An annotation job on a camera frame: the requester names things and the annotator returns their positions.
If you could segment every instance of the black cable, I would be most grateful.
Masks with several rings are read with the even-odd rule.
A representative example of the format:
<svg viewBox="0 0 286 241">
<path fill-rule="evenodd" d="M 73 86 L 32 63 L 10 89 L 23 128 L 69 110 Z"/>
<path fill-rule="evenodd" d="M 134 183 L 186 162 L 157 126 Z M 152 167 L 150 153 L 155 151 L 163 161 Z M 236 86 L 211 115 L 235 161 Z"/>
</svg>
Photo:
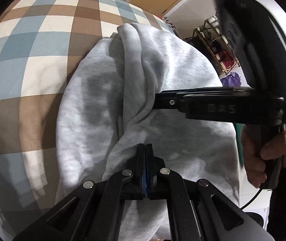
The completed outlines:
<svg viewBox="0 0 286 241">
<path fill-rule="evenodd" d="M 254 199 L 261 193 L 262 188 L 259 189 L 259 191 L 254 195 L 254 197 L 251 198 L 249 202 L 247 202 L 243 207 L 241 207 L 241 210 L 245 209 L 248 205 L 250 205 Z"/>
</svg>

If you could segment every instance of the green object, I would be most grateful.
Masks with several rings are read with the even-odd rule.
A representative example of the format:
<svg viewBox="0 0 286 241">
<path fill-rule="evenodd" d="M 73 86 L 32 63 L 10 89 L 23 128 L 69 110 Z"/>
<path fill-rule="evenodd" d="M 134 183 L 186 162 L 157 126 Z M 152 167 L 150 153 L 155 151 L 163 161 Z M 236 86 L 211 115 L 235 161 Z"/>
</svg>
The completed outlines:
<svg viewBox="0 0 286 241">
<path fill-rule="evenodd" d="M 239 153 L 239 160 L 241 167 L 244 166 L 244 159 L 243 159 L 243 153 L 242 153 L 242 143 L 241 143 L 241 130 L 243 127 L 243 124 L 234 123 L 235 132 L 236 132 L 236 141 L 237 141 L 237 151 Z"/>
</svg>

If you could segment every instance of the black handle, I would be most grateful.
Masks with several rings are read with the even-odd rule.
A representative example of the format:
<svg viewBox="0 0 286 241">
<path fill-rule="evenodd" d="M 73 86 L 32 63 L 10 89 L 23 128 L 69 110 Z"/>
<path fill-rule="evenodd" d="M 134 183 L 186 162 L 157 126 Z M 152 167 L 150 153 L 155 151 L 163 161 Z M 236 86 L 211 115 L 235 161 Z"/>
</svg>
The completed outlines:
<svg viewBox="0 0 286 241">
<path fill-rule="evenodd" d="M 247 131 L 256 145 L 256 156 L 260 157 L 261 148 L 273 139 L 277 134 L 285 130 L 285 124 L 278 126 L 260 126 L 246 124 Z M 266 181 L 261 184 L 262 189 L 275 189 L 279 182 L 279 175 L 282 167 L 282 159 L 280 157 L 274 160 L 265 161 L 265 173 L 267 176 Z"/>
</svg>

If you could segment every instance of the folded clothing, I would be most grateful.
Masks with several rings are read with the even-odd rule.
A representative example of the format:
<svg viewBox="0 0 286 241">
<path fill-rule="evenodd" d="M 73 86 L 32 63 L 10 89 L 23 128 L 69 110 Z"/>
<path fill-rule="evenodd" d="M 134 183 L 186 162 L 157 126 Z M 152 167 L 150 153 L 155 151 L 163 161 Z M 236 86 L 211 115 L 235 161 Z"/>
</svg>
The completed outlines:
<svg viewBox="0 0 286 241">
<path fill-rule="evenodd" d="M 100 40 L 76 69 L 57 119 L 57 156 L 64 193 L 125 168 L 139 143 L 152 143 L 166 167 L 206 178 L 239 204 L 238 156 L 231 123 L 188 120 L 153 110 L 155 93 L 222 86 L 199 51 L 166 31 L 137 23 Z M 165 200 L 126 201 L 120 241 L 170 239 Z"/>
</svg>

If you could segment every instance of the purple bag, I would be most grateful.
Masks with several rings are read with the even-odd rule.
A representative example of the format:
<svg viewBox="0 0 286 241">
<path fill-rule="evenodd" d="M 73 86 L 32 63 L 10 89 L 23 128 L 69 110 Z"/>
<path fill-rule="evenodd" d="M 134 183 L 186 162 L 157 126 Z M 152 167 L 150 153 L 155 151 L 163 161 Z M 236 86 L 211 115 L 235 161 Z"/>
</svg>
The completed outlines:
<svg viewBox="0 0 286 241">
<path fill-rule="evenodd" d="M 231 72 L 228 76 L 221 79 L 223 87 L 241 87 L 241 77 L 238 73 Z"/>
</svg>

